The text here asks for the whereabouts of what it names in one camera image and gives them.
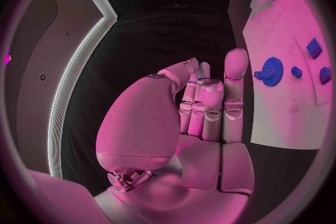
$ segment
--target blue gear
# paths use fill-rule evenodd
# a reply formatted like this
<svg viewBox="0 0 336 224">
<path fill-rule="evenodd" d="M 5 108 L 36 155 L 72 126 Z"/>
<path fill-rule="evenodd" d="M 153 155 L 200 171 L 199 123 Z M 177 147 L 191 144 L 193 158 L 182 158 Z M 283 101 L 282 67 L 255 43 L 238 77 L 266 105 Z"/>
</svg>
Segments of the blue gear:
<svg viewBox="0 0 336 224">
<path fill-rule="evenodd" d="M 266 86 L 274 87 L 279 84 L 283 76 L 282 62 L 275 57 L 269 58 L 262 69 L 262 79 Z"/>
</svg>

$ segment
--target blue object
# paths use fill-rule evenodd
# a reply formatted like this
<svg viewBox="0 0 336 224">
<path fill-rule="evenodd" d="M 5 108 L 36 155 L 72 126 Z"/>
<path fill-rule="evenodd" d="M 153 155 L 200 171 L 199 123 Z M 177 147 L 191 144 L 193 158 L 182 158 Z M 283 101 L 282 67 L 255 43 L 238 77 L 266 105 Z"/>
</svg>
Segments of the blue object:
<svg viewBox="0 0 336 224">
<path fill-rule="evenodd" d="M 320 81 L 321 84 L 324 85 L 326 84 L 328 81 L 330 81 L 332 78 L 332 71 L 330 70 L 330 68 L 328 67 L 323 67 L 320 70 Z"/>
<path fill-rule="evenodd" d="M 294 66 L 291 70 L 292 75 L 297 77 L 297 78 L 301 78 L 302 77 L 302 70 L 300 70 L 298 67 Z"/>
<path fill-rule="evenodd" d="M 322 52 L 322 48 L 315 38 L 309 43 L 307 50 L 313 59 L 316 59 Z"/>
<path fill-rule="evenodd" d="M 254 72 L 254 77 L 255 77 L 257 80 L 263 80 L 262 72 L 261 72 L 261 71 L 255 71 L 255 72 Z"/>
<path fill-rule="evenodd" d="M 262 80 L 268 87 L 274 87 L 279 84 L 283 76 L 282 62 L 275 57 L 269 58 L 262 69 Z"/>
</svg>

